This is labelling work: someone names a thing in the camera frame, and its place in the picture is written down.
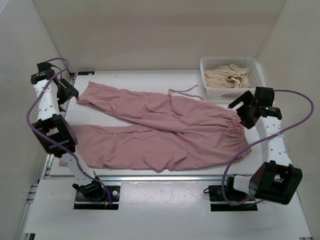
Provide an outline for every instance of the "black mounting bracket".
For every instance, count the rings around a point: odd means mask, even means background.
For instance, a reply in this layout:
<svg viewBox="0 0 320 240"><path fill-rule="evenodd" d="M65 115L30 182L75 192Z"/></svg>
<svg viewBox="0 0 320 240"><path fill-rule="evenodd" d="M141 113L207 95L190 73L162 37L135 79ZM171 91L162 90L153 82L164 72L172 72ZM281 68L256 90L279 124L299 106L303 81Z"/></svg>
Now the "black mounting bracket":
<svg viewBox="0 0 320 240"><path fill-rule="evenodd" d="M120 185L107 185L106 188L110 192L111 204L106 203L106 193L105 196L99 200L92 200L89 197L85 197L80 191L76 191L73 209L84 209L84 210L118 210L119 209L119 199L120 199Z"/></svg>
<svg viewBox="0 0 320 240"><path fill-rule="evenodd" d="M248 195L242 191L235 190L233 188L234 178L228 177L226 185L224 186L226 197L230 201L240 202L248 197ZM203 191L204 194L209 194L210 209L211 212L237 212L237 211L257 211L258 207L253 201L247 201L239 206L232 206L225 202L222 196L221 185L210 185Z"/></svg>

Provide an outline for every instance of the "white arm segment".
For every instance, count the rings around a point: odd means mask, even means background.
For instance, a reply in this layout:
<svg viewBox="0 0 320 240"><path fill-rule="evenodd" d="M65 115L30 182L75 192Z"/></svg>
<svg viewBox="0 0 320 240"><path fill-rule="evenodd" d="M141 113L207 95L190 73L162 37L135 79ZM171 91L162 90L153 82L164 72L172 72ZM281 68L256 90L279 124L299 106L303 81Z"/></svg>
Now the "white arm segment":
<svg viewBox="0 0 320 240"><path fill-rule="evenodd" d="M281 130L281 120L276 117L260 117L255 124L260 139L264 139L270 135L276 134ZM282 136L261 143L262 162L269 163L275 161L278 165L289 166L292 164L286 151L285 143ZM249 194L249 182L251 176L234 176L233 188L235 190Z"/></svg>
<svg viewBox="0 0 320 240"><path fill-rule="evenodd" d="M38 81L36 84L33 85L37 97L41 94L47 82L48 80L42 80ZM44 94L39 102L39 112L37 120L44 121L52 118L54 114L60 114L57 100L57 92L58 87L55 84L55 82L52 81L47 87L47 89L44 91Z"/></svg>
<svg viewBox="0 0 320 240"><path fill-rule="evenodd" d="M91 184L91 182L92 182L92 179L87 177L84 173L86 173L87 175L89 175L92 178L95 178L95 172L90 167L88 167L88 165L85 163L85 161L82 159L82 157L78 158L78 162L79 162L79 165L83 171L81 171L78 168L78 165L77 165L75 158L73 156L71 156L70 153L68 153L68 152L63 154L62 157L59 159L63 160L65 162L67 167L70 169L70 171L74 175L74 177L77 181L77 184L79 186L86 186L88 184Z"/></svg>

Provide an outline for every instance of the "white basket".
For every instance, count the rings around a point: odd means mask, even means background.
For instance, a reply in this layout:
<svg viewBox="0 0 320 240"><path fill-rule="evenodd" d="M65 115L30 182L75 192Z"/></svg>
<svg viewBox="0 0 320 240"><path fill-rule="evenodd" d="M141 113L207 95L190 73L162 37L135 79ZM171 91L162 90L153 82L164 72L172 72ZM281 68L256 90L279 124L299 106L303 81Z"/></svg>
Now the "white basket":
<svg viewBox="0 0 320 240"><path fill-rule="evenodd" d="M252 88L211 88L206 84L205 70L213 70L223 65L236 64L242 68L250 68L247 75L248 84ZM253 57L215 57L205 56L200 60L200 71L203 86L208 97L240 96L245 91L255 92L256 87L265 87L266 81L257 60Z"/></svg>

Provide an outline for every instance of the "beige cloth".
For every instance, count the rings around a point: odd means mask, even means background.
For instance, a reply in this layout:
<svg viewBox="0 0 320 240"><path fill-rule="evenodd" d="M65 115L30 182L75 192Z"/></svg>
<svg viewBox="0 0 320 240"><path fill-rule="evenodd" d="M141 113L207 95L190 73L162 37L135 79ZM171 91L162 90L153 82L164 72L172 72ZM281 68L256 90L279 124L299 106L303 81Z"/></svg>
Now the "beige cloth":
<svg viewBox="0 0 320 240"><path fill-rule="evenodd" d="M209 88L214 89L251 88L247 77L249 71L247 67L239 67L230 63L214 70L204 71L205 83Z"/></svg>

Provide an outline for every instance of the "black clamp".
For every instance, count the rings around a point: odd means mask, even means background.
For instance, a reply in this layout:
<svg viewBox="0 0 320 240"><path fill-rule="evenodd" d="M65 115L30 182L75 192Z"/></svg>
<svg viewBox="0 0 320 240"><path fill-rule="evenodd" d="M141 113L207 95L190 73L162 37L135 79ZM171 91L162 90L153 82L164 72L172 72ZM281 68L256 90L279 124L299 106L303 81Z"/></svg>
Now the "black clamp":
<svg viewBox="0 0 320 240"><path fill-rule="evenodd" d="M73 184L72 187L81 192L81 194L85 198L90 198L94 201L99 201L104 198L104 195L107 194L105 193L104 188L102 185L97 181L93 180L90 184L87 184L85 186L81 185L79 186L78 184Z"/></svg>
<svg viewBox="0 0 320 240"><path fill-rule="evenodd" d="M53 65L49 62L40 62L37 64L38 73L33 74L31 76L31 83L33 85L37 84L42 80L49 80L53 75L55 75L55 71L51 69ZM56 77L53 79L54 83L58 87L58 91L56 97L58 98L58 104L64 104L66 101L75 97L79 99L79 92L72 86L69 82L67 82L64 78L57 79Z"/></svg>
<svg viewBox="0 0 320 240"><path fill-rule="evenodd" d="M67 123L67 121L61 114L53 115L51 118L43 121L39 119L32 125L42 134L61 144L71 152L74 153L76 151L76 145L78 144L77 137L71 126ZM57 129L56 133L47 135L50 130L53 130L55 128ZM55 157L61 158L61 156L66 153L64 150L42 138L38 134L35 134L35 136L38 138L39 142L48 154L53 154Z"/></svg>
<svg viewBox="0 0 320 240"><path fill-rule="evenodd" d="M278 107L273 107L275 92L273 88L257 86L254 95L246 91L236 100L229 104L228 108L233 109L239 103L243 103L236 113L241 119L241 124L251 129L256 125L260 117L276 117L282 119L281 111Z"/></svg>
<svg viewBox="0 0 320 240"><path fill-rule="evenodd" d="M287 205L302 180L302 171L292 164L283 166L275 161L264 162L249 182L250 195L278 204Z"/></svg>

